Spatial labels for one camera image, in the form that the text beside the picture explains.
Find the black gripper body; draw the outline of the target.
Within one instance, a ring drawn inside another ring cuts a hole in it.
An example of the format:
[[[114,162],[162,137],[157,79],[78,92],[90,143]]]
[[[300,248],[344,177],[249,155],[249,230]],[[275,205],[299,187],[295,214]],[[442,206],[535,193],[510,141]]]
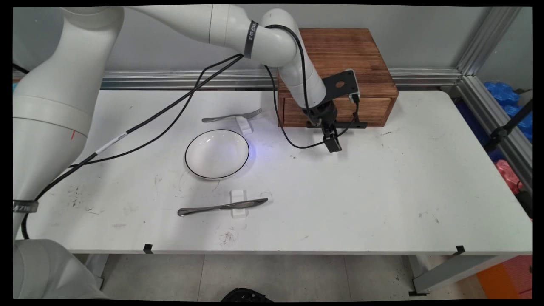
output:
[[[323,102],[308,110],[303,108],[303,113],[307,116],[307,125],[328,127],[336,122],[338,110],[333,102]]]

